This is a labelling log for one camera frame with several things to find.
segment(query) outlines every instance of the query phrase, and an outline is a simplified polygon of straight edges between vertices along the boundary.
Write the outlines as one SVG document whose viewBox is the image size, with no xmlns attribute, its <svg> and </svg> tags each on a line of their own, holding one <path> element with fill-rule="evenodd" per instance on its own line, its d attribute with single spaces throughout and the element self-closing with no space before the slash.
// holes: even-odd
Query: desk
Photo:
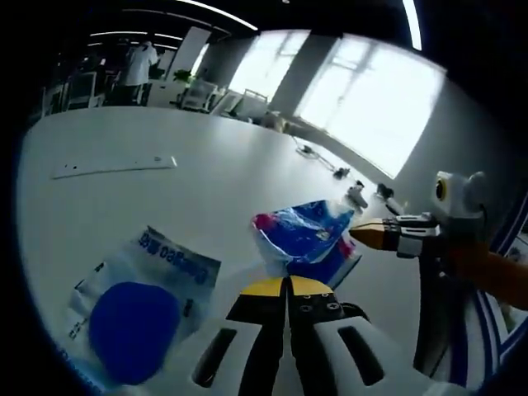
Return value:
<svg viewBox="0 0 528 396">
<path fill-rule="evenodd" d="M 147 224 L 222 261 L 210 310 L 227 313 L 247 283 L 266 276 L 250 219 L 311 200 L 341 199 L 351 185 L 298 155 L 296 147 L 290 136 L 257 125 L 179 110 L 102 107 L 39 121 L 23 142 L 16 216 L 26 274 L 52 335 L 62 330 L 76 283 Z M 344 165 L 324 148 L 318 151 Z M 177 168 L 50 178 L 73 158 L 159 154 L 174 155 Z M 371 215 L 388 211 L 373 203 L 364 213 Z M 363 258 L 337 296 L 358 303 L 411 361 L 420 314 L 417 262 L 359 249 Z"/>
</svg>

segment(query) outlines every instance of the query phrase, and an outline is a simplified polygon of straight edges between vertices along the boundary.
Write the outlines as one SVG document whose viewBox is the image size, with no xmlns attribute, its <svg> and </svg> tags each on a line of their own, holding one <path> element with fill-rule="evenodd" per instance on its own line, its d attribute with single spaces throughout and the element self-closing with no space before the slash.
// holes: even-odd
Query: ceiling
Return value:
<svg viewBox="0 0 528 396">
<path fill-rule="evenodd" d="M 412 50 L 403 0 L 201 0 L 254 25 L 258 31 L 310 29 L 323 35 L 365 35 Z M 528 87 L 526 15 L 515 0 L 415 0 L 422 56 L 448 75 L 496 117 L 513 126 L 526 117 L 517 97 Z M 219 13 L 177 0 L 91 2 L 57 41 L 78 48 L 99 31 L 148 31 L 184 37 L 191 26 L 212 31 L 210 42 L 258 31 Z M 159 44 L 177 41 L 156 39 Z"/>
</svg>

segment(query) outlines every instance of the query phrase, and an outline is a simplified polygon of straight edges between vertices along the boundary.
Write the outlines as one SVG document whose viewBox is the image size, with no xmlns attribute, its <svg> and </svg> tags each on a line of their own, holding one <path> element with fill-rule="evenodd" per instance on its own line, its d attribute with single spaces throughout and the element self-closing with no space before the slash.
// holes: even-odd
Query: packaging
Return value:
<svg viewBox="0 0 528 396">
<path fill-rule="evenodd" d="M 220 262 L 178 246 L 148 227 L 103 260 L 73 289 L 68 302 L 64 337 L 58 348 L 94 392 L 118 389 L 88 340 L 90 314 L 108 289 L 122 282 L 156 285 L 176 297 L 181 321 L 171 350 L 198 329 L 207 316 Z"/>
<path fill-rule="evenodd" d="M 267 265 L 335 289 L 361 258 L 347 232 L 353 215 L 349 206 L 318 200 L 258 214 L 252 227 Z"/>
</svg>

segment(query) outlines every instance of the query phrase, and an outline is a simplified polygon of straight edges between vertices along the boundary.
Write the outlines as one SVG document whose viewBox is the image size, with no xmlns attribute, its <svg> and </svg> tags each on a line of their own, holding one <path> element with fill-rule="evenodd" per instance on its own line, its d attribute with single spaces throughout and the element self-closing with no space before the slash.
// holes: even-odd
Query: bright window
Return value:
<svg viewBox="0 0 528 396">
<path fill-rule="evenodd" d="M 206 44 L 200 50 L 200 53 L 198 54 L 198 58 L 196 58 L 195 64 L 192 65 L 192 69 L 191 69 L 192 76 L 196 76 L 196 73 L 198 72 L 198 68 L 201 65 L 201 61 L 204 60 L 205 52 L 207 52 L 208 48 L 209 48 L 209 44 Z"/>
<path fill-rule="evenodd" d="M 394 178 L 422 135 L 444 74 L 391 45 L 347 36 L 296 115 Z"/>
<path fill-rule="evenodd" d="M 309 31 L 266 31 L 252 43 L 229 84 L 229 89 L 258 92 L 270 101 Z"/>
</svg>

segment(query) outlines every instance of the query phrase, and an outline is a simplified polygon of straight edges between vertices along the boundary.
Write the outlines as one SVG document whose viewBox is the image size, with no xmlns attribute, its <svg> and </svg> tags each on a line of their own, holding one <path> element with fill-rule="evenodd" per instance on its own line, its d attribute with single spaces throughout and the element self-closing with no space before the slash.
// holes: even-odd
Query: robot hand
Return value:
<svg viewBox="0 0 528 396">
<path fill-rule="evenodd" d="M 438 172 L 433 213 L 370 219 L 350 230 L 365 245 L 398 257 L 441 259 L 441 269 L 481 290 L 528 309 L 528 266 L 491 253 L 482 242 L 486 183 L 483 173 L 469 179 Z"/>
<path fill-rule="evenodd" d="M 307 396 L 469 394 L 414 370 L 367 320 L 348 318 L 331 289 L 298 276 L 250 285 L 226 319 L 204 323 L 167 356 L 164 373 L 140 387 L 146 394 L 270 396 L 282 357 L 286 305 Z"/>
</svg>

